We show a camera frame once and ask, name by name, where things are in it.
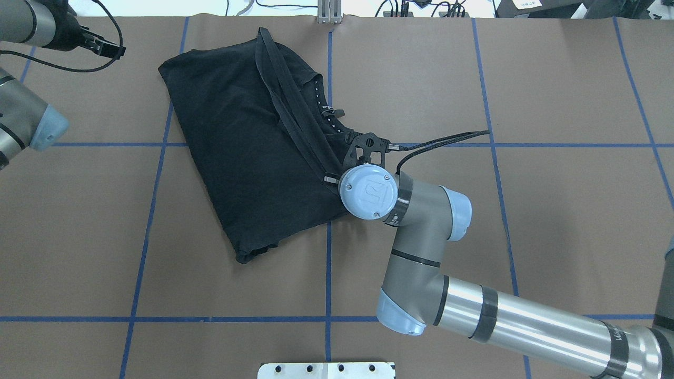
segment white bracket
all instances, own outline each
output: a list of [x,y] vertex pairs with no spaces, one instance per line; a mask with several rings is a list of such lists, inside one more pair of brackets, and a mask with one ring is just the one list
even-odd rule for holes
[[266,363],[257,379],[395,379],[391,362]]
[[318,23],[341,24],[342,0],[318,0]]

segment white paper label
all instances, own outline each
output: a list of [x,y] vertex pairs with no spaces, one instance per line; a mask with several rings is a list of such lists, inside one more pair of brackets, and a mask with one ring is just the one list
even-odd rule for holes
[[529,9],[543,6],[541,0],[512,0],[517,9]]

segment black cloth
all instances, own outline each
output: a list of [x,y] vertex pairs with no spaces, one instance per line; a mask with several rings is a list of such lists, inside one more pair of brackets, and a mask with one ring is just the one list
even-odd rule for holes
[[324,175],[341,174],[350,129],[321,115],[323,77],[266,29],[159,72],[238,262],[347,213]]

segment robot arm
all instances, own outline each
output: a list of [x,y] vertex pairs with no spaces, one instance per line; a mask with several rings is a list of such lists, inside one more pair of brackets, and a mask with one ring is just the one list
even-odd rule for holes
[[419,335],[431,324],[593,378],[672,378],[674,253],[654,327],[623,330],[442,275],[446,241],[459,240],[470,224],[466,196],[375,165],[350,169],[339,186],[351,213],[398,227],[377,307],[388,328]]
[[[98,69],[107,67],[125,52],[125,47],[81,26],[67,0],[0,0],[0,9],[0,41],[61,51],[84,47],[111,58]],[[2,53],[23,56],[11,51],[0,51]],[[68,70],[91,72],[98,69]],[[48,148],[68,126],[68,120],[54,107],[0,67],[0,170],[28,146],[38,151]]]

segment dark garment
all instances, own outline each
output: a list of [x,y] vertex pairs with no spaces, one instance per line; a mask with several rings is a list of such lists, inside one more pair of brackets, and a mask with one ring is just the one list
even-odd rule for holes
[[321,115],[323,77],[266,29],[159,72],[237,261],[346,213],[324,175],[342,173],[350,129]]

